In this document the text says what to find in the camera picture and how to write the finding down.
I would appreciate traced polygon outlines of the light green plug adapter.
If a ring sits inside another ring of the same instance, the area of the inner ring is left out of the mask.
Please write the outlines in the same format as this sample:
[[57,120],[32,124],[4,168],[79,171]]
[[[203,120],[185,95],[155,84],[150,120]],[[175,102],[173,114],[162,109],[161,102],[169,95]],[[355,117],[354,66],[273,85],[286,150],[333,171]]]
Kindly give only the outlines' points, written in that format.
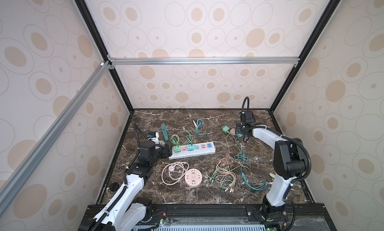
[[173,150],[174,150],[175,153],[179,153],[179,152],[182,151],[182,148],[181,148],[180,145],[175,145],[175,146],[173,147]]

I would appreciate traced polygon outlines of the teal blue plug adapter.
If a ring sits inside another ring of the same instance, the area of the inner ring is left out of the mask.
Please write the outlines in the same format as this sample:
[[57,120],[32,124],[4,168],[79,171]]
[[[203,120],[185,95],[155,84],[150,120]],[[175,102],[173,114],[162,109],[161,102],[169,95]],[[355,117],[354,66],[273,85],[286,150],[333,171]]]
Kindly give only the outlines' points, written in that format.
[[188,151],[193,151],[195,148],[194,148],[194,144],[189,144],[187,145],[187,150]]

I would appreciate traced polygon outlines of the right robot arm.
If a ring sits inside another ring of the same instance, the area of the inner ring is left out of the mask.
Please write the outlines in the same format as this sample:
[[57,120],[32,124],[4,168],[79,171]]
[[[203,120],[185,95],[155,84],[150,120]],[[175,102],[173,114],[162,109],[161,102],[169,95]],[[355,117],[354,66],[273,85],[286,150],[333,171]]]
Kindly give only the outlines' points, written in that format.
[[256,122],[250,110],[248,96],[243,101],[240,119],[235,133],[243,136],[243,142],[246,143],[249,138],[254,137],[274,149],[273,166],[276,174],[261,207],[262,217],[266,221],[272,221],[283,213],[288,193],[294,183],[309,176],[312,169],[311,158],[301,139],[290,138]]

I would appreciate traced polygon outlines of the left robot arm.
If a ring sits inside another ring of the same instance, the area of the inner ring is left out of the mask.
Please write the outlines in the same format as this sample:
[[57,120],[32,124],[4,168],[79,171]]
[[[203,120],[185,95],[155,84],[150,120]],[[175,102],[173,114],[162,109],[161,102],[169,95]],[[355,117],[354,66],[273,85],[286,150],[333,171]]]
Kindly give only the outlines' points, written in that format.
[[95,216],[83,217],[79,231],[131,231],[139,222],[152,218],[152,201],[135,197],[153,174],[158,161],[169,158],[172,151],[168,144],[160,144],[157,136],[144,135],[135,123],[133,128],[137,152],[123,172],[123,183]]

